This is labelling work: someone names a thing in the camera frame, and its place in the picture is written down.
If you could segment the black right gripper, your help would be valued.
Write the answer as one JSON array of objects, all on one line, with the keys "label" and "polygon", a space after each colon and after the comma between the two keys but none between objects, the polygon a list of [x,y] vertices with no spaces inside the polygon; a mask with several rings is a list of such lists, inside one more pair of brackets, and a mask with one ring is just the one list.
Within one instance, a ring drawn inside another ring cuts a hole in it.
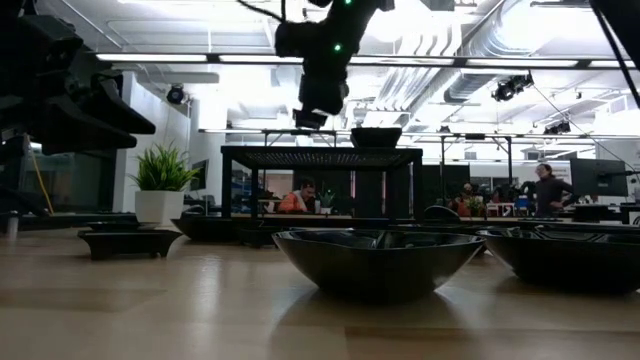
[{"label": "black right gripper", "polygon": [[349,60],[350,54],[343,44],[323,45],[304,55],[300,97],[307,100],[302,105],[303,113],[335,116],[341,112],[343,99],[349,94],[346,84]]}]

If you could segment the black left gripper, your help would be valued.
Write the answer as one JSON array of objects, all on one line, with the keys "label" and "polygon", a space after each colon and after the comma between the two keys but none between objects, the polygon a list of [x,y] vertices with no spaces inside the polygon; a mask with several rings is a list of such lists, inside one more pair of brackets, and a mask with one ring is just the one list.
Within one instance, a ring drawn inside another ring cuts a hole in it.
[{"label": "black left gripper", "polygon": [[[128,133],[154,134],[155,125],[124,102],[123,76],[107,70],[86,52],[16,53],[14,128],[42,135],[44,154],[135,147]],[[114,127],[93,113],[96,92],[99,113]]]}]

